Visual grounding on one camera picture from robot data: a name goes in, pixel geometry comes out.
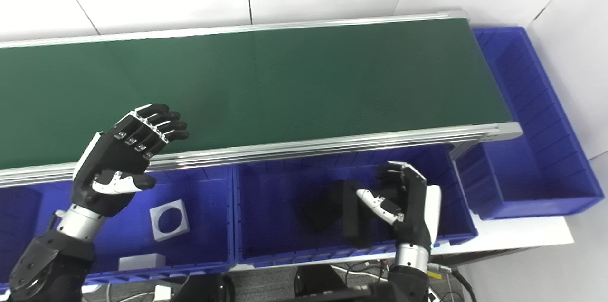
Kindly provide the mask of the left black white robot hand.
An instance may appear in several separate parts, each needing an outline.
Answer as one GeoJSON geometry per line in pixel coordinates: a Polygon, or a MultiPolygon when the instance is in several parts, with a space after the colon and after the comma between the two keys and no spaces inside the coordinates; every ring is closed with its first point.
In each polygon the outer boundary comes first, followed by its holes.
{"type": "Polygon", "coordinates": [[[124,210],[137,192],[155,187],[157,180],[146,174],[152,157],[188,137],[187,123],[165,104],[138,107],[108,131],[96,133],[72,174],[70,207],[57,231],[92,242],[104,222],[124,210]]]}

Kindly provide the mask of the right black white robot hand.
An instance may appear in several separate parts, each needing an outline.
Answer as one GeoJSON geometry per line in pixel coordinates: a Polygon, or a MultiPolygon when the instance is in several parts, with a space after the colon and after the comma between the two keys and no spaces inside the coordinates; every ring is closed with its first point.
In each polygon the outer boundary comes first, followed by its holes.
{"type": "Polygon", "coordinates": [[[388,161],[380,164],[378,180],[387,183],[397,194],[394,205],[397,211],[389,211],[387,198],[378,191],[357,188],[356,197],[369,211],[393,228],[396,255],[391,273],[416,270],[427,276],[431,247],[438,228],[431,231],[428,219],[439,221],[441,188],[428,185],[426,177],[412,164],[388,161]]]}

